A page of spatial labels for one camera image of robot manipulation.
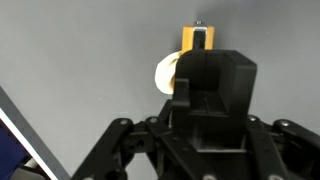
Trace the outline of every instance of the black metal frame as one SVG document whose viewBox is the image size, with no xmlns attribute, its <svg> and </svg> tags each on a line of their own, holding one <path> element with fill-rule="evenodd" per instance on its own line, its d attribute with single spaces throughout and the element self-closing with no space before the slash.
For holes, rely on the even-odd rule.
<svg viewBox="0 0 320 180">
<path fill-rule="evenodd" d="M 320 137 L 290 120 L 248 115 L 256 65 L 236 51 L 193 50 L 157 117 L 114 120 L 74 180 L 126 180 L 146 153 L 160 180 L 320 179 Z"/>
</svg>

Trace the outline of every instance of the white object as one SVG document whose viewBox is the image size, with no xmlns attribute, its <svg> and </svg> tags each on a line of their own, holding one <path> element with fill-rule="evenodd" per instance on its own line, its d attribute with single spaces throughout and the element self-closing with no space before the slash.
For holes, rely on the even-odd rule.
<svg viewBox="0 0 320 180">
<path fill-rule="evenodd" d="M 31 158 L 24 166 L 34 169 L 38 166 L 38 163 L 35 159 Z"/>
<path fill-rule="evenodd" d="M 157 88 L 164 94 L 173 94 L 173 77 L 176 73 L 177 61 L 181 52 L 175 52 L 164 58 L 157 66 L 155 82 Z"/>
</svg>

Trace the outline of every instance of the blue fabric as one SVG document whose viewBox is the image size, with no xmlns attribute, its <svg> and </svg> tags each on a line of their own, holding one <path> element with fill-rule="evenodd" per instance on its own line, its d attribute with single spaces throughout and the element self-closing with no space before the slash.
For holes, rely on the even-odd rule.
<svg viewBox="0 0 320 180">
<path fill-rule="evenodd" d="M 20 162 L 28 155 L 0 119 L 0 180 L 9 180 Z"/>
</svg>

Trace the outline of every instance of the screw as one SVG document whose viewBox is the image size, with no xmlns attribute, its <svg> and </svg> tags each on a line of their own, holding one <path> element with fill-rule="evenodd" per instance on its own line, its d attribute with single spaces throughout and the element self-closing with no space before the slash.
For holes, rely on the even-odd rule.
<svg viewBox="0 0 320 180">
<path fill-rule="evenodd" d="M 265 140 L 266 140 L 266 137 L 260 136 L 259 139 L 260 139 L 261 141 L 265 141 Z"/>
<path fill-rule="evenodd" d="M 269 148 L 263 148 L 264 152 L 269 152 L 270 149 Z"/>
<path fill-rule="evenodd" d="M 289 126 L 289 122 L 287 121 L 281 121 L 280 123 L 282 126 L 286 126 L 286 127 Z"/>
<path fill-rule="evenodd" d="M 203 176 L 202 180 L 217 180 L 213 175 L 211 174 L 206 174 Z"/>
<path fill-rule="evenodd" d="M 284 179 L 279 175 L 271 174 L 268 180 L 284 180 Z"/>
<path fill-rule="evenodd" d="M 157 118 L 151 118 L 151 119 L 150 119 L 150 122 L 151 122 L 151 123 L 156 123 L 157 121 L 158 121 Z"/>
<path fill-rule="evenodd" d="M 123 119 L 123 120 L 120 122 L 121 125 L 126 125 L 127 123 L 128 123 L 128 121 L 125 120 L 125 119 Z"/>
<path fill-rule="evenodd" d="M 173 137 L 172 139 L 173 139 L 173 141 L 176 141 L 176 142 L 179 141 L 178 137 Z"/>
<path fill-rule="evenodd" d="M 94 180 L 94 178 L 93 177 L 86 177 L 83 180 Z"/>
<path fill-rule="evenodd" d="M 188 152 L 189 149 L 188 149 L 187 147 L 184 147 L 184 148 L 182 148 L 182 151 L 183 151 L 183 152 Z"/>
<path fill-rule="evenodd" d="M 250 119 L 250 121 L 256 121 L 257 120 L 257 118 L 254 117 L 254 116 L 249 116 L 249 119 Z"/>
</svg>

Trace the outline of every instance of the gray wall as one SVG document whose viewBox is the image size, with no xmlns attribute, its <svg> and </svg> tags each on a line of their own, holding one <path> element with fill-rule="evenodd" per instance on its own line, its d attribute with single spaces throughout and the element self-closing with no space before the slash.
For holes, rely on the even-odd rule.
<svg viewBox="0 0 320 180">
<path fill-rule="evenodd" d="M 201 19 L 216 26 L 215 48 L 258 64 L 252 114 L 320 134 L 319 9 L 317 0 L 2 0 L 0 85 L 73 174 L 111 120 L 158 114 L 170 97 L 156 89 L 156 65 Z M 130 179 L 152 179 L 145 163 L 139 155 Z"/>
</svg>

